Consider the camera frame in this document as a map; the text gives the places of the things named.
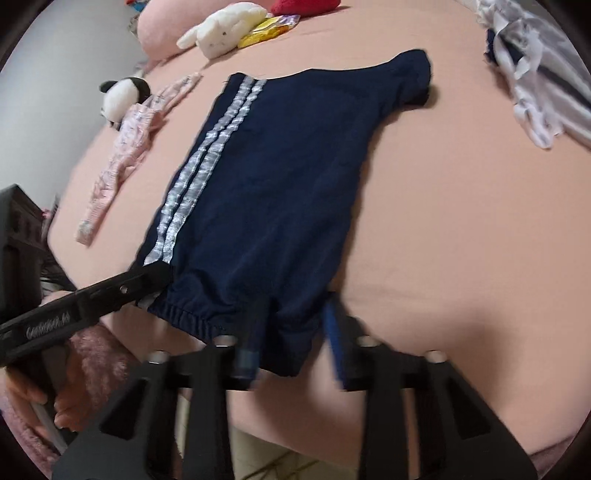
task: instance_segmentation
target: navy fabric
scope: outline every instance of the navy fabric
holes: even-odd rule
[[[229,78],[189,157],[244,78]],[[411,50],[366,69],[306,70],[267,81],[180,230],[174,281],[149,311],[208,342],[239,332],[240,312],[266,295],[271,311],[255,345],[261,367],[296,375],[320,328],[372,134],[394,110],[423,105],[430,79],[426,53]],[[158,212],[139,265],[159,220]]]
[[[511,42],[504,39],[502,35],[500,35],[500,38],[501,38],[501,41],[503,42],[503,45],[507,49],[507,52],[509,52],[509,55],[511,56],[511,60],[513,61],[513,64],[517,65],[517,63],[521,60],[521,57],[523,57],[523,53],[521,52],[520,49],[518,49],[516,46],[514,46]],[[493,43],[494,39],[495,39],[495,31],[493,29],[489,28],[486,31],[486,52],[484,53],[484,55],[486,56],[486,58],[490,62],[492,62],[493,64],[498,66],[499,63],[496,60],[495,51],[492,47],[492,43]],[[538,66],[538,72],[540,72],[541,75],[543,75],[548,80],[550,80],[551,82],[554,82],[557,86],[562,88],[566,93],[568,93],[571,97],[573,97],[575,100],[577,100],[578,103],[580,103],[581,105],[584,105],[586,108],[591,110],[591,102],[589,102],[589,100],[587,100],[581,92],[579,92],[574,86],[572,86],[569,82],[564,80],[561,76],[557,75],[552,70],[550,70],[548,67],[545,67],[543,65]]]

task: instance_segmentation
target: panda plush toy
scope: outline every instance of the panda plush toy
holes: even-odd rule
[[[148,82],[137,77],[126,77],[118,82],[108,80],[100,85],[100,91],[105,94],[100,114],[117,130],[129,107],[144,103],[151,94]]]

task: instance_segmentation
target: yellow package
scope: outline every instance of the yellow package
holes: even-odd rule
[[[240,42],[238,42],[238,48],[248,47],[255,43],[278,37],[294,28],[299,21],[299,15],[280,15],[279,17],[266,18],[248,35],[245,35],[240,39]]]

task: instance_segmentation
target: red object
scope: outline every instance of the red object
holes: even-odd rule
[[[273,15],[313,17],[334,10],[340,0],[277,0],[271,7]]]

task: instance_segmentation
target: peach mattress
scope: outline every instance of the peach mattress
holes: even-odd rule
[[[565,136],[547,152],[531,143],[484,45],[474,15],[452,0],[345,0],[216,61],[194,48],[148,75],[154,90],[198,70],[203,79],[168,117],[93,245],[74,233],[115,139],[108,128],[72,172],[51,248],[79,287],[125,271],[230,74],[349,69],[424,48],[431,99],[375,133],[335,285],[398,350],[446,351],[528,452],[555,444],[591,407],[591,155]],[[199,345],[135,307],[104,321],[140,359]],[[298,378],[262,372],[229,405],[233,423],[260,438],[337,463],[358,458],[363,394],[339,391],[326,345]]]

